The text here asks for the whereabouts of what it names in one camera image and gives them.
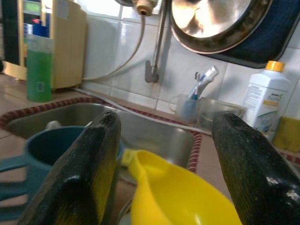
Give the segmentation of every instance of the yellow scoop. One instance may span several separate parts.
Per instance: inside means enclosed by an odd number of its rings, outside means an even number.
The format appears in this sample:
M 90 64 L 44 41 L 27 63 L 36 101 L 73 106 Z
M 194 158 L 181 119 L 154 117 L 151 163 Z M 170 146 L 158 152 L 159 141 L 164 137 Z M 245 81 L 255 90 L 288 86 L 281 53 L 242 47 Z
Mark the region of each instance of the yellow scoop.
M 232 203 L 192 172 L 144 150 L 129 164 L 138 186 L 132 225 L 241 225 Z

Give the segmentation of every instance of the display screen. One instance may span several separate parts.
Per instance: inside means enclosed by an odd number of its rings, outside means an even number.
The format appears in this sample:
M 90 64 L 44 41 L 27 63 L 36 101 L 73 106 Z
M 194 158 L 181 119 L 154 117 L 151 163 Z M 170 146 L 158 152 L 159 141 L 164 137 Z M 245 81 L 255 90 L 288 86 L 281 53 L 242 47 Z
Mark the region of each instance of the display screen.
M 34 1 L 24 1 L 24 13 L 40 15 L 41 14 L 41 4 Z

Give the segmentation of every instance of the kitchen sink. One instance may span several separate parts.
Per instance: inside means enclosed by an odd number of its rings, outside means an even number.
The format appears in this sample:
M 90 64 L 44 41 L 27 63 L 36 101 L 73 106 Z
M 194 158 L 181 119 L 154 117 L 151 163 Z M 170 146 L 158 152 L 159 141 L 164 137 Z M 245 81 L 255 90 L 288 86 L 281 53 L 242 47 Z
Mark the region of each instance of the kitchen sink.
M 121 138 L 128 148 L 149 150 L 173 164 L 187 167 L 195 142 L 190 132 L 102 104 L 78 103 L 39 112 L 10 121 L 6 130 L 27 139 L 43 131 L 50 121 L 57 120 L 63 126 L 85 126 L 107 110 L 119 115 Z M 122 168 L 120 175 L 126 181 L 134 182 L 126 168 Z

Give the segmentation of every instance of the orange bottle cap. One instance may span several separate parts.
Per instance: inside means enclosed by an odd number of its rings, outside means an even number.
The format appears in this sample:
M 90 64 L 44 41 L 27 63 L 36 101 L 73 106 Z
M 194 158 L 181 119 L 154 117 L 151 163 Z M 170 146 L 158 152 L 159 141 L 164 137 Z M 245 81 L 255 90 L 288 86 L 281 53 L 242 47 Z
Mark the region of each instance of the orange bottle cap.
M 276 72 L 283 72 L 285 69 L 284 62 L 277 62 L 277 61 L 269 61 L 267 66 L 267 70 L 276 71 Z

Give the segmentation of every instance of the plastic bottle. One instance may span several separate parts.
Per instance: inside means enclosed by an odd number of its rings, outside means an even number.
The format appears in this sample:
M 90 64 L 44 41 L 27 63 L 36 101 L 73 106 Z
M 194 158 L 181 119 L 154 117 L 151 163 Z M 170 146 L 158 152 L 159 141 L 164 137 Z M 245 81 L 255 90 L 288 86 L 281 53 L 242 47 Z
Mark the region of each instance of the plastic bottle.
M 269 61 L 264 71 L 250 77 L 243 119 L 264 135 L 268 135 L 290 87 L 290 81 L 283 75 L 284 68 L 283 62 Z
M 46 27 L 34 25 L 27 39 L 27 98 L 34 102 L 51 100 L 53 40 L 45 35 Z

